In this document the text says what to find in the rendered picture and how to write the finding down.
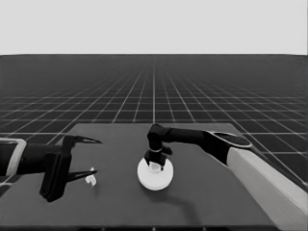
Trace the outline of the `large thick white disc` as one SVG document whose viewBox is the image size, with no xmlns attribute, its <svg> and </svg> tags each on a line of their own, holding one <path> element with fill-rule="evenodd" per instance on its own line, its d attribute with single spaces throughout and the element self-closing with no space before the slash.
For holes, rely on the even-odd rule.
<svg viewBox="0 0 308 231">
<path fill-rule="evenodd" d="M 137 174 L 140 183 L 151 191 L 160 191 L 169 186 L 173 179 L 174 168 L 169 159 L 162 167 L 156 163 L 148 164 L 144 158 L 139 161 Z"/>
</svg>

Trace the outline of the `small white T-shaped piece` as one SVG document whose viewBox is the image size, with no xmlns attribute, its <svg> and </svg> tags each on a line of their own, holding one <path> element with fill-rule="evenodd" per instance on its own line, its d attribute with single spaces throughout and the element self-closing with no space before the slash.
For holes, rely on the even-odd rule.
<svg viewBox="0 0 308 231">
<path fill-rule="evenodd" d="M 96 178 L 93 174 L 89 175 L 86 177 L 86 182 L 88 184 L 91 184 L 93 187 L 96 185 L 97 181 L 96 181 Z"/>
</svg>

